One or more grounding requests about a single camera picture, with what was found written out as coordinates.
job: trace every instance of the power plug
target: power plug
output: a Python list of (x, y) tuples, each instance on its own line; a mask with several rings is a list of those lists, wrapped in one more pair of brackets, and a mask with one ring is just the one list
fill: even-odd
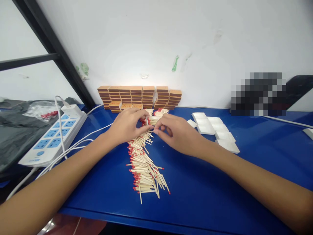
[(69, 107), (63, 106), (61, 110), (69, 116), (69, 118), (80, 118), (84, 114), (76, 104), (71, 104)]

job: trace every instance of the pile of matches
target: pile of matches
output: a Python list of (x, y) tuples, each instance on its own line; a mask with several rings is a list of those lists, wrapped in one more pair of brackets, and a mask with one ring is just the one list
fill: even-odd
[(140, 195), (140, 203), (142, 204), (142, 193), (152, 193), (155, 192), (157, 197), (160, 198), (159, 188), (165, 190), (167, 188), (169, 194), (171, 194), (163, 174), (159, 172), (162, 167), (156, 166), (153, 161), (149, 158), (145, 145), (152, 144), (151, 137), (152, 131), (147, 131), (135, 139), (128, 142), (128, 153), (130, 155), (131, 164), (126, 166), (131, 166), (132, 169), (129, 171), (134, 175), (134, 185), (133, 189), (138, 191)]
[(141, 118), (139, 121), (142, 122), (142, 125), (152, 125), (155, 126), (158, 120), (161, 118), (161, 116), (149, 116), (146, 118)]
[(147, 111), (147, 112), (150, 114), (150, 116), (153, 115), (153, 110), (154, 110), (154, 109), (145, 109), (145, 111)]
[(159, 108), (157, 111), (153, 113), (153, 115), (162, 117), (163, 114), (168, 113), (168, 112), (169, 112), (168, 109)]

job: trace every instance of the hand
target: hand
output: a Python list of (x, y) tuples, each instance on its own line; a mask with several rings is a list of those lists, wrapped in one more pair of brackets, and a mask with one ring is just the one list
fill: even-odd
[(128, 142), (142, 133), (153, 129), (153, 126), (143, 126), (136, 128), (136, 124), (140, 118), (146, 118), (149, 113), (138, 108), (124, 109), (114, 120), (112, 126), (107, 131), (109, 137), (116, 145)]
[(154, 127), (155, 134), (177, 151), (199, 157), (204, 146), (210, 144), (183, 118), (164, 114)]

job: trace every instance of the white cable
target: white cable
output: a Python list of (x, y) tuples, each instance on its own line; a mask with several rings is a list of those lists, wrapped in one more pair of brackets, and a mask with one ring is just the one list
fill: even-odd
[(59, 98), (62, 100), (63, 104), (64, 104), (65, 101), (64, 101), (60, 96), (55, 96), (55, 97), (54, 97), (55, 107), (56, 107), (56, 109), (58, 110), (59, 131), (60, 131), (60, 137), (61, 137), (61, 144), (62, 144), (63, 152), (65, 152), (64, 141), (63, 141), (63, 134), (62, 134), (62, 120), (61, 120), (60, 109), (59, 109), (58, 103), (57, 103), (57, 101), (56, 101), (56, 98), (57, 98), (57, 97), (59, 97)]
[(310, 126), (310, 125), (307, 125), (307, 124), (302, 124), (302, 123), (293, 122), (293, 121), (287, 121), (287, 120), (284, 120), (284, 119), (275, 118), (275, 117), (270, 117), (270, 116), (262, 116), (262, 117), (270, 118), (270, 119), (274, 119), (274, 120), (277, 120), (277, 121), (287, 122), (287, 123), (291, 123), (291, 124), (295, 124), (295, 125), (299, 125), (299, 126), (304, 126), (304, 127), (308, 127), (308, 128), (312, 128), (312, 129), (313, 129), (313, 126)]
[(72, 147), (70, 147), (68, 150), (66, 150), (64, 153), (62, 153), (61, 155), (59, 155), (56, 159), (54, 159), (38, 176), (36, 179), (38, 179), (39, 177), (41, 177), (42, 175), (44, 175), (45, 173), (47, 173), (48, 171), (50, 171), (52, 169), (52, 167), (62, 158), (64, 157), (64, 155), (68, 154), (69, 152), (71, 152), (72, 150), (75, 149), (82, 149), (86, 146), (82, 146), (82, 147), (76, 147), (77, 145), (81, 144), (82, 142), (85, 141), (93, 141), (92, 139), (87, 139), (87, 140), (83, 140), (79, 143), (74, 144)]
[(66, 150), (64, 153), (62, 153), (60, 156), (58, 156), (53, 162), (51, 162), (51, 163), (49, 164), (49, 166), (47, 166), (47, 167), (37, 176), (36, 179), (38, 179), (39, 177), (41, 177), (42, 175), (44, 175), (46, 172), (48, 172), (50, 169), (52, 169), (52, 167), (56, 164), (56, 162), (57, 162), (59, 159), (61, 159), (65, 154), (68, 154), (70, 151), (72, 151), (72, 150), (74, 150), (74, 149), (81, 149), (81, 148), (83, 148), (83, 147), (77, 147), (77, 148), (76, 148), (77, 145), (81, 144), (81, 143), (84, 142), (84, 141), (93, 141), (92, 139), (86, 139), (86, 140), (84, 140), (85, 138), (87, 138), (88, 136), (92, 135), (93, 133), (96, 133), (96, 132), (98, 132), (98, 131), (100, 131), (100, 130), (103, 130), (104, 128), (109, 127), (109, 126), (112, 125), (112, 124), (113, 124), (113, 123), (111, 123), (111, 124), (109, 124), (109, 125), (107, 125), (107, 126), (105, 126), (105, 127), (102, 127), (102, 128), (100, 128), (99, 130), (96, 130), (96, 131), (94, 131), (94, 132), (91, 132), (90, 134), (88, 134), (88, 135), (86, 135), (84, 138), (82, 138), (81, 140), (77, 141), (72, 147), (70, 147), (68, 150)]
[(98, 105), (97, 107), (94, 107), (92, 110), (90, 110), (88, 113), (87, 113), (87, 115), (89, 115), (92, 111), (94, 111), (96, 108), (99, 108), (99, 107), (102, 107), (102, 106), (104, 106), (104, 104), (100, 104), (100, 105)]
[(9, 194), (9, 196), (7, 197), (6, 201), (9, 200), (15, 193), (16, 191), (25, 183), (26, 180), (28, 180), (29, 177), (31, 177), (31, 175), (38, 170), (38, 167), (34, 167), (32, 168), (32, 170), (28, 173), (28, 175), (12, 190), (12, 192)]
[(76, 226), (76, 229), (75, 229), (75, 231), (74, 231), (74, 233), (73, 233), (73, 235), (75, 235), (76, 234), (76, 231), (77, 231), (77, 228), (78, 228), (78, 225), (79, 225), (79, 223), (80, 223), (80, 221), (81, 221), (81, 217), (79, 217), (79, 221), (78, 221), (78, 223), (77, 223), (77, 226)]

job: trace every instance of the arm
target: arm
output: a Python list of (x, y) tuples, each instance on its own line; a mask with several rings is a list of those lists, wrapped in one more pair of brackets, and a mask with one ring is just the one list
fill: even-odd
[(107, 132), (3, 203), (1, 234), (37, 234), (104, 155), (152, 128), (136, 128), (144, 116), (145, 110), (124, 110)]
[(203, 159), (224, 171), (294, 232), (312, 232), (312, 191), (205, 139), (183, 118), (163, 115), (155, 125), (154, 133), (177, 151)]

